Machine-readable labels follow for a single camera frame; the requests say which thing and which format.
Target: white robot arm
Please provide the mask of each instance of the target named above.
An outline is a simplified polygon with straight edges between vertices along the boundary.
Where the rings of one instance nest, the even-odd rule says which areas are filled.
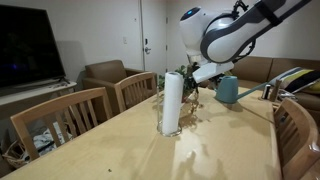
[[[250,43],[254,46],[256,38],[310,1],[260,0],[240,17],[235,10],[219,14],[195,7],[187,11],[180,20],[180,31],[189,63],[200,67],[193,72],[194,80],[199,83],[232,69]],[[236,4],[247,8],[241,0]]]

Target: brown armchair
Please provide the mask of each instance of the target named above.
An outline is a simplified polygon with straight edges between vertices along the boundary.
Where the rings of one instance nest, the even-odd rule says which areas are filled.
[[[84,89],[105,87],[109,96],[113,115],[120,113],[115,92],[115,84],[129,76],[145,71],[125,68],[121,60],[112,60],[85,66],[87,77],[82,80]],[[106,119],[97,112],[98,119]]]

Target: paper towel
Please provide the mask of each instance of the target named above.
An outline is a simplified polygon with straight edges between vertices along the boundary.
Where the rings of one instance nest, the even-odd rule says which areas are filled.
[[[178,131],[183,77],[177,72],[165,74],[162,133],[171,134]]]

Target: television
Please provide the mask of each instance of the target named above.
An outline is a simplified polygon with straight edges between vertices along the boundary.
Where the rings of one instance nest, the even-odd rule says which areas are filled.
[[[64,79],[46,10],[0,5],[0,24],[0,92]]]

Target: white door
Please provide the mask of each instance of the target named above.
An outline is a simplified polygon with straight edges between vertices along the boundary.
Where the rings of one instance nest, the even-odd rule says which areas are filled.
[[[164,75],[167,68],[166,0],[140,0],[140,5],[144,69]]]

